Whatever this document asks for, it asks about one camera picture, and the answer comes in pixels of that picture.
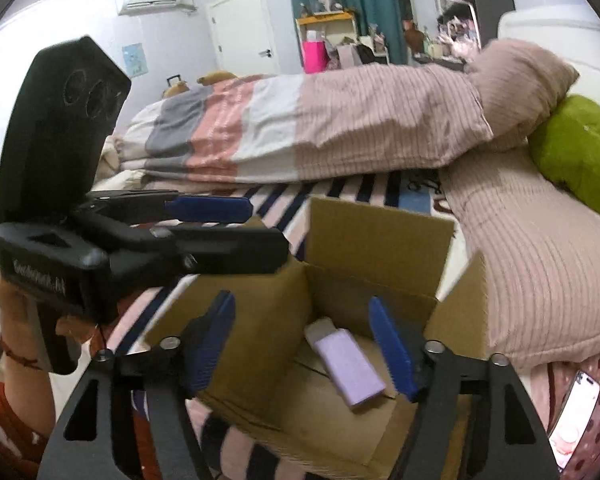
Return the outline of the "person left hand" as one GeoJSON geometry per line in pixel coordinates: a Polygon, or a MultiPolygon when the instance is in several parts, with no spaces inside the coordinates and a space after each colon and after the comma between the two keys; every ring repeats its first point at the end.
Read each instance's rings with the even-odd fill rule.
{"type": "Polygon", "coordinates": [[[1,272],[0,329],[0,341],[7,354],[5,378],[41,374],[40,337],[34,331],[29,298],[20,288],[4,280],[1,272]]]}

